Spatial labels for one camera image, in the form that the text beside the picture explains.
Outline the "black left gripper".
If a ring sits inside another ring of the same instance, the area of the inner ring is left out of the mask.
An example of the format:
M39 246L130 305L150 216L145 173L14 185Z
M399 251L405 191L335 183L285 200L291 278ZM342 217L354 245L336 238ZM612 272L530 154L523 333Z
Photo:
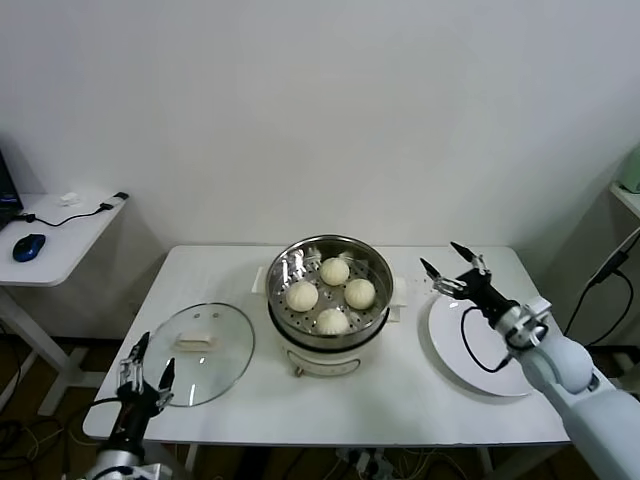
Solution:
M119 413L107 439L108 448L141 448L149 421L165 408L174 394L175 359L171 358L155 390L144 384L143 363L150 340L145 332L132 347L129 355L119 363L116 397Z

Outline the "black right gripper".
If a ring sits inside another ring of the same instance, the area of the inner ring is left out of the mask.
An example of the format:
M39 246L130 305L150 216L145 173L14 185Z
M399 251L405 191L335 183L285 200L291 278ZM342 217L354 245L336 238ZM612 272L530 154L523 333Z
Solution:
M470 300L480 309L490 327L495 328L499 320L518 303L507 299L491 285L492 272L482 254L457 242L451 242L450 245L471 267L452 279L443 276L431 263L421 258L420 263L432 281L432 288L450 298Z

